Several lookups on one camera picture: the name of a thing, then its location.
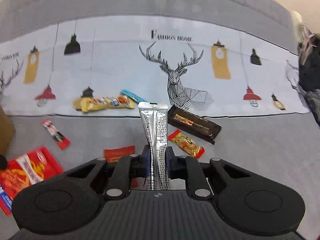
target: pendant lamp illustration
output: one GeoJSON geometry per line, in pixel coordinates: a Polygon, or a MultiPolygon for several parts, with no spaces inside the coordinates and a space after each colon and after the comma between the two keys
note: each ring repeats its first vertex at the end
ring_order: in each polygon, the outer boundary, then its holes
{"type": "Polygon", "coordinates": [[[211,46],[211,63],[214,77],[217,79],[231,79],[228,67],[228,49],[217,41],[211,46]]]}
{"type": "Polygon", "coordinates": [[[70,42],[66,45],[66,48],[64,49],[64,55],[71,55],[71,54],[81,52],[80,44],[77,41],[76,26],[77,26],[77,19],[75,24],[75,31],[71,36],[70,42]]]}
{"type": "Polygon", "coordinates": [[[259,56],[257,55],[256,53],[256,50],[255,49],[252,49],[252,54],[250,56],[250,62],[252,64],[255,64],[255,65],[258,65],[258,66],[261,66],[261,61],[260,61],[260,58],[259,56]]]}
{"type": "Polygon", "coordinates": [[[28,64],[23,80],[24,84],[30,84],[36,80],[39,65],[39,55],[40,52],[38,51],[36,46],[34,46],[28,55],[28,64]]]}
{"type": "Polygon", "coordinates": [[[92,67],[92,55],[93,55],[93,47],[94,47],[94,38],[96,35],[96,30],[94,30],[93,41],[92,41],[92,51],[91,51],[91,61],[90,61],[90,77],[89,77],[89,86],[82,91],[81,97],[77,98],[72,102],[72,107],[76,110],[81,110],[81,101],[83,98],[93,98],[93,90],[90,88],[91,85],[91,67],[92,67]]]}
{"type": "Polygon", "coordinates": [[[50,87],[50,82],[51,82],[51,76],[53,72],[53,65],[54,65],[54,49],[57,44],[57,37],[58,37],[58,29],[59,29],[59,23],[57,25],[57,33],[56,33],[56,40],[53,46],[52,50],[52,63],[51,63],[51,73],[48,81],[48,85],[45,87],[43,92],[39,94],[38,96],[35,97],[35,100],[37,101],[37,106],[43,107],[47,104],[48,100],[55,100],[56,96],[52,93],[51,87],[50,87]]]}
{"type": "Polygon", "coordinates": [[[272,97],[272,100],[273,100],[273,105],[276,107],[276,108],[279,108],[280,110],[285,110],[285,107],[284,107],[284,104],[282,104],[274,94],[271,95],[272,97]]]}
{"type": "Polygon", "coordinates": [[[259,100],[262,100],[261,97],[253,93],[253,90],[247,86],[247,92],[243,96],[243,100],[249,101],[250,105],[253,107],[258,107],[258,102],[259,100]]]}

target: brown box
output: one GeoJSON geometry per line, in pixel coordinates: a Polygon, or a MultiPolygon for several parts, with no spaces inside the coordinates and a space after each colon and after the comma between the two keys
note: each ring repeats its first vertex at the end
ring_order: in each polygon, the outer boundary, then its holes
{"type": "Polygon", "coordinates": [[[0,107],[0,154],[4,155],[7,152],[14,131],[12,122],[0,107]]]}

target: deer illustration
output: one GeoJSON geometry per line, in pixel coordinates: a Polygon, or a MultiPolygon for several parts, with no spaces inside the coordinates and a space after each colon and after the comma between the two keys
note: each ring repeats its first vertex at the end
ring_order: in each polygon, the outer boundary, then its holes
{"type": "Polygon", "coordinates": [[[3,71],[1,73],[1,77],[0,77],[0,102],[2,100],[2,97],[3,97],[3,94],[4,94],[4,90],[7,86],[10,85],[12,79],[14,79],[18,74],[19,72],[21,71],[22,69],[22,66],[23,66],[23,61],[21,63],[21,65],[19,64],[18,60],[16,59],[17,61],[17,68],[15,70],[12,69],[12,74],[11,76],[8,78],[7,81],[4,81],[4,77],[3,77],[3,71]]]}
{"type": "Polygon", "coordinates": [[[194,108],[196,110],[207,110],[208,105],[213,102],[211,95],[207,91],[195,90],[191,88],[185,88],[181,84],[180,77],[187,72],[185,67],[194,65],[199,62],[203,55],[203,50],[199,57],[197,57],[197,52],[188,46],[193,52],[193,57],[188,61],[187,56],[183,53],[183,61],[178,63],[178,67],[173,70],[168,66],[168,62],[161,58],[161,51],[158,57],[155,55],[151,56],[151,48],[156,42],[152,43],[148,48],[146,54],[142,51],[141,46],[139,46],[141,54],[151,62],[159,63],[160,69],[167,73],[168,75],[168,96],[171,105],[179,106],[185,110],[189,108],[194,108]]]}

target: black round object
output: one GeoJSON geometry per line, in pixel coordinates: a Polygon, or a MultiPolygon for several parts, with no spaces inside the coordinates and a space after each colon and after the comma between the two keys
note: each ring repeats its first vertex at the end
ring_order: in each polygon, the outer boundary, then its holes
{"type": "Polygon", "coordinates": [[[8,167],[7,159],[3,155],[0,155],[0,171],[5,170],[7,167],[8,167]]]}
{"type": "Polygon", "coordinates": [[[305,212],[297,192],[263,177],[236,179],[218,195],[217,207],[234,227],[261,236],[296,230],[305,212]]]}
{"type": "Polygon", "coordinates": [[[20,228],[56,235],[89,223],[99,207],[100,200],[88,185],[65,177],[22,190],[12,202],[12,214],[20,228]]]}

